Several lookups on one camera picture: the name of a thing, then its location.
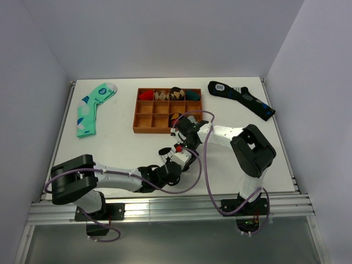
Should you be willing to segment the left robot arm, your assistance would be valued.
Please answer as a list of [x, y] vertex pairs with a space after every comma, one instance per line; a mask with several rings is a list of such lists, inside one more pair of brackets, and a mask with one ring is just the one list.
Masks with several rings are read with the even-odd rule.
[[132, 193], [152, 193], [166, 185], [178, 184], [183, 166], [167, 161], [163, 166], [117, 169], [94, 162], [92, 155], [81, 155], [51, 169], [52, 202], [76, 204], [93, 219], [107, 213], [104, 194], [99, 188], [122, 189]]

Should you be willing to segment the white black-striped ankle sock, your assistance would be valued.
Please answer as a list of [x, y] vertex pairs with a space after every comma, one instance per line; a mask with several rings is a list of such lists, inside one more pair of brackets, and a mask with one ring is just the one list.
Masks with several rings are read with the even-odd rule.
[[171, 161], [171, 158], [175, 154], [175, 151], [171, 147], [165, 147], [160, 149], [158, 151], [158, 154], [164, 163], [168, 163]]

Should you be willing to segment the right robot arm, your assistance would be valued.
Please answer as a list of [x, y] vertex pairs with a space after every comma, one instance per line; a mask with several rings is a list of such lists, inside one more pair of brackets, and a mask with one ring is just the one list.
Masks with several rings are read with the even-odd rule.
[[233, 150], [244, 173], [244, 181], [238, 193], [239, 211], [251, 214], [263, 191], [263, 179], [276, 157], [276, 151], [259, 128], [249, 124], [244, 128], [214, 125], [208, 121], [197, 122], [193, 117], [182, 117], [171, 129], [178, 145], [195, 151], [203, 145], [203, 165], [207, 190], [210, 190], [207, 169], [207, 146], [213, 144]]

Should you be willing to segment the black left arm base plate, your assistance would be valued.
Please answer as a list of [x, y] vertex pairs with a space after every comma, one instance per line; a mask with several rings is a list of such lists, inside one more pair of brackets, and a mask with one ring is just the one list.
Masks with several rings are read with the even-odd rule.
[[[96, 221], [121, 221], [124, 219], [125, 204], [124, 203], [107, 203], [105, 208], [89, 214]], [[85, 222], [89, 219], [83, 214], [81, 208], [77, 207], [74, 221]]]

